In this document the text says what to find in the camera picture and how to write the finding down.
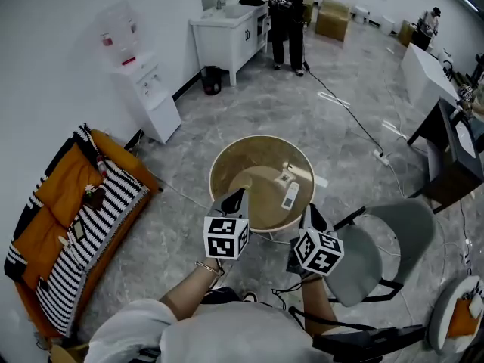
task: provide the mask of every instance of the white sleeve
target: white sleeve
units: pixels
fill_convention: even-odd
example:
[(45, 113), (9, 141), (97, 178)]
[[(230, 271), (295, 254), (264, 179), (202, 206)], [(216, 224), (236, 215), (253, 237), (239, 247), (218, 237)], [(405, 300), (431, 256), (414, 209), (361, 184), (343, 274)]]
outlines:
[(129, 303), (96, 331), (85, 363), (123, 363), (143, 348), (156, 348), (163, 331), (177, 322), (172, 311), (154, 299)]

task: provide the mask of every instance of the beige table top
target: beige table top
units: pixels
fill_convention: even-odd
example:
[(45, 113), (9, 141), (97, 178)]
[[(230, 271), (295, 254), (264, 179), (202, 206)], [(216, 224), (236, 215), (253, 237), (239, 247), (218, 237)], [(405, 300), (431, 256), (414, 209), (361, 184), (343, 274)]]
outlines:
[[(302, 151), (281, 138), (254, 135), (228, 145), (210, 170), (213, 200), (244, 187), (249, 191), (250, 228), (278, 231), (297, 222), (315, 192), (314, 171)], [(291, 210), (282, 203), (290, 184), (299, 184)]]

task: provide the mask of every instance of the orange pillow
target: orange pillow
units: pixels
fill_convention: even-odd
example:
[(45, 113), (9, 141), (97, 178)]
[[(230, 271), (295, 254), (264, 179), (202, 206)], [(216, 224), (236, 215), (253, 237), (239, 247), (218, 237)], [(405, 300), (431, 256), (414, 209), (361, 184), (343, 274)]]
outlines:
[(36, 289), (39, 276), (47, 281), (51, 274), (63, 248), (59, 236), (67, 238), (66, 229), (59, 224), (48, 207), (43, 206), (22, 235), (14, 241), (15, 248), (28, 262), (22, 277), (30, 289)]
[(86, 185), (99, 186), (103, 177), (74, 144), (64, 154), (54, 171), (36, 196), (52, 211), (55, 218), (68, 228), (82, 205), (82, 196)]
[(476, 332), (481, 316), (478, 318), (472, 317), (469, 310), (471, 302), (471, 299), (458, 299), (455, 303), (454, 313), (448, 326), (448, 338), (474, 335), (474, 332)]

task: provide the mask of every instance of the trash can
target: trash can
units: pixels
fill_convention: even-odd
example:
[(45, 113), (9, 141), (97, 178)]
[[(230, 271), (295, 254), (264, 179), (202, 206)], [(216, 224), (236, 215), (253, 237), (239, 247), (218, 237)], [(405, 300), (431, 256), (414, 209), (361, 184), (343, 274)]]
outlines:
[(205, 66), (200, 72), (205, 94), (218, 94), (222, 90), (222, 70), (220, 67)]

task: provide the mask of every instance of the bracelet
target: bracelet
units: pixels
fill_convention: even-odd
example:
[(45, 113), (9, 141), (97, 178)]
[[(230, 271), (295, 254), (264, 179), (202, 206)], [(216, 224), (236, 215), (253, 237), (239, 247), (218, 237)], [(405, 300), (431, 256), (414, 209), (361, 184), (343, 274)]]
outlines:
[(220, 268), (219, 271), (216, 271), (214, 268), (211, 268), (210, 266), (208, 265), (205, 265), (203, 262), (200, 262), (200, 261), (196, 261), (195, 262), (195, 265), (196, 266), (201, 266), (202, 268), (205, 268), (206, 270), (208, 271), (211, 271), (212, 273), (214, 273), (217, 277), (221, 277), (224, 275), (224, 269)]

